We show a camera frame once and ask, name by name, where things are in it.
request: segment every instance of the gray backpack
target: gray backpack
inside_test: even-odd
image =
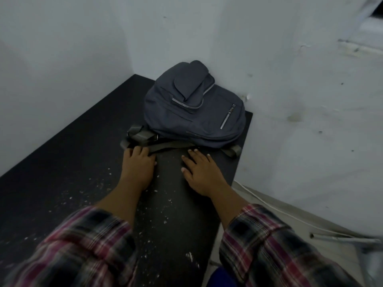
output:
[[[144,118],[150,130],[134,125],[128,132],[130,139],[140,144],[159,137],[181,140],[157,144],[151,152],[199,145],[226,146],[235,156],[240,154],[240,147],[230,143],[245,128],[244,104],[234,93],[216,85],[200,61],[180,62],[156,80],[145,97]]]

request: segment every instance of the plaid sleeve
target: plaid sleeve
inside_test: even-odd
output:
[[[130,286],[137,252],[128,222],[96,207],[61,223],[6,286]]]
[[[261,205],[230,223],[219,255],[240,286],[360,286]]]

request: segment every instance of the black table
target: black table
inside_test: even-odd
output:
[[[120,140],[143,124],[143,98],[154,81],[134,75],[0,178],[0,277],[28,258],[66,216],[116,186]],[[236,142],[243,146],[252,114]],[[239,159],[204,149],[232,183]],[[137,286],[200,286],[219,226],[208,198],[180,171],[186,149],[157,154],[151,186],[142,194],[134,235],[140,252]]]

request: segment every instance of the backpack strap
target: backpack strap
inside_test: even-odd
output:
[[[149,148],[149,153],[155,153],[163,149],[177,149],[177,148],[189,148],[194,147],[195,144],[188,141],[174,140],[166,143],[148,145],[149,142],[155,142],[158,140],[158,134],[143,129],[143,126],[132,125],[127,132],[128,138],[136,141],[140,146],[145,146]],[[120,146],[123,150],[128,149],[132,146],[133,143],[129,139],[123,139],[120,143]],[[242,148],[239,145],[231,144],[224,148],[221,148],[221,151],[225,153],[230,158],[237,158],[241,155]]]

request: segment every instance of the person's left hand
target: person's left hand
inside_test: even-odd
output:
[[[146,189],[153,179],[156,155],[148,156],[149,148],[136,146],[134,149],[126,149],[122,161],[122,173],[120,183],[129,183],[138,187],[140,191]]]

